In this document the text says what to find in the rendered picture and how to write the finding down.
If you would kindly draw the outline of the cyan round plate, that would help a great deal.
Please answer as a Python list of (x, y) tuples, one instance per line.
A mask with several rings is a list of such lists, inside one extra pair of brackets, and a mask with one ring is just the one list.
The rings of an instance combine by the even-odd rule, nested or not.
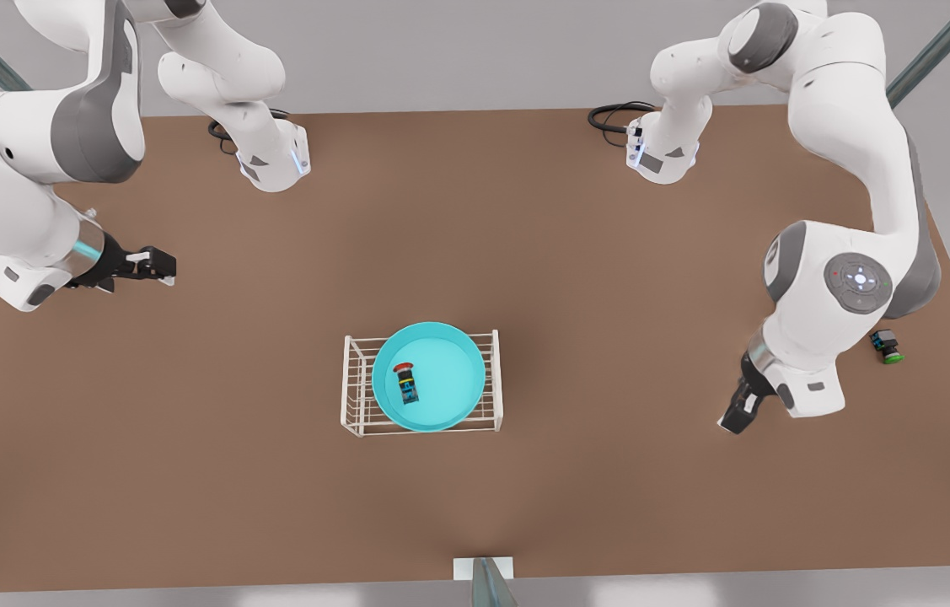
[[(418, 401), (402, 402), (394, 366), (411, 363)], [(486, 387), (486, 362), (459, 328), (421, 322), (397, 331), (382, 345), (372, 368), (372, 389), (384, 414), (414, 432), (440, 432), (462, 422)]]

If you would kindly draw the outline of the green button switch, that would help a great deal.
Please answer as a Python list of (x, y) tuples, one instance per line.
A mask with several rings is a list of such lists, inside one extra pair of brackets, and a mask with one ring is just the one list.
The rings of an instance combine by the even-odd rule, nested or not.
[(895, 364), (904, 360), (904, 355), (899, 352), (899, 342), (893, 330), (889, 328), (876, 330), (875, 333), (869, 335), (869, 341), (883, 364)]

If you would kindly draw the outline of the red button switch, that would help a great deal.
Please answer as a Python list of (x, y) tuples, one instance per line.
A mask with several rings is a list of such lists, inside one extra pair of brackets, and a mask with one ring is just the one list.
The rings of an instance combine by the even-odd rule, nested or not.
[(405, 405), (414, 404), (420, 400), (416, 387), (416, 377), (414, 377), (415, 367), (416, 365), (410, 362), (399, 363), (393, 367), (399, 385), (401, 402)]

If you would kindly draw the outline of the silver frame post with foot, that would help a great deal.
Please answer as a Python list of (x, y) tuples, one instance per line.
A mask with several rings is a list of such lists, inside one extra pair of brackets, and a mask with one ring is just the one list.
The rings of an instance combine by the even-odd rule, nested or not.
[(471, 607), (518, 607), (508, 587), (514, 578), (511, 556), (459, 557), (453, 560), (453, 579), (470, 581)]

